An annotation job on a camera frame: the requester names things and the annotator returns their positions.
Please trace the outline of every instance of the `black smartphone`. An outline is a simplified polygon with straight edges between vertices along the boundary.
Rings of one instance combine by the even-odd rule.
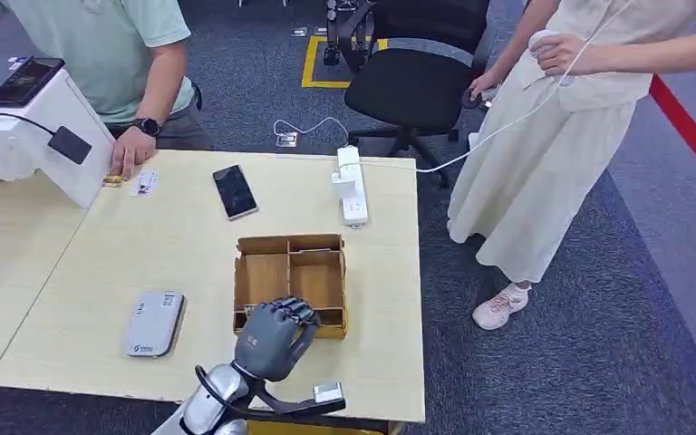
[[[212,176],[217,191],[220,192],[228,220],[236,220],[257,211],[257,202],[252,196],[247,177],[238,165],[221,169]]]
[[[25,107],[65,65],[63,59],[31,57],[0,87],[0,107]]]

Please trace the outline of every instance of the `power strip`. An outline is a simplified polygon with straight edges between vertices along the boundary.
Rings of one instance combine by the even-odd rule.
[[[343,206],[343,222],[351,227],[366,224],[370,220],[360,163],[358,148],[348,146],[337,150],[340,180],[353,181],[354,184],[353,194],[343,197],[340,201]]]

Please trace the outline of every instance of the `table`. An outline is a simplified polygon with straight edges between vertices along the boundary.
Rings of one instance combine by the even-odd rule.
[[[411,159],[370,159],[414,168]],[[212,182],[240,164],[260,211],[229,222]],[[187,399],[193,366],[232,359],[233,268],[239,237],[340,232],[350,325],[344,341],[317,340],[285,381],[284,400],[343,383],[339,415],[424,421],[416,175],[363,168],[371,222],[340,220],[334,157],[161,151],[149,197],[104,189],[0,362],[0,385],[157,401]],[[145,289],[178,289],[187,310],[171,354],[134,359],[121,349],[129,312]]]
[[[41,173],[0,184],[0,357],[85,211]]]

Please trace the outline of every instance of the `sneaker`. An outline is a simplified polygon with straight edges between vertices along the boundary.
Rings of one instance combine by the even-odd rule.
[[[509,284],[497,296],[473,310],[473,321],[488,331],[507,324],[511,314],[527,306],[528,290],[519,290],[514,284]]]

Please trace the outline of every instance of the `beige dress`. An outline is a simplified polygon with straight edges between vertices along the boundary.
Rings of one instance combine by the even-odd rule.
[[[627,0],[562,0],[547,28],[583,39]],[[594,44],[676,36],[696,18],[696,0],[635,0]],[[620,146],[652,76],[575,77],[538,113],[481,144],[466,160],[449,203],[449,235],[487,238],[476,255],[514,282],[543,277],[587,193]],[[524,53],[494,100],[479,137],[532,111],[555,88]]]

